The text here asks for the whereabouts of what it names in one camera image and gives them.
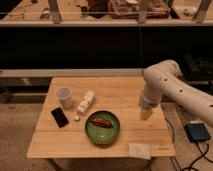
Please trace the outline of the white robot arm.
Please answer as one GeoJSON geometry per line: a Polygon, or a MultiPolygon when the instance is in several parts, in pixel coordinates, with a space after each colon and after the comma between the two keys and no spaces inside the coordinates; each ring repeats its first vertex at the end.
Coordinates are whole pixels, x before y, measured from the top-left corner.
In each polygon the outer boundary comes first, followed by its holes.
{"type": "Polygon", "coordinates": [[[155,108],[165,95],[213,127],[213,96],[179,80],[180,74],[179,65],[174,60],[165,60],[145,68],[139,106],[142,109],[155,108]]]}

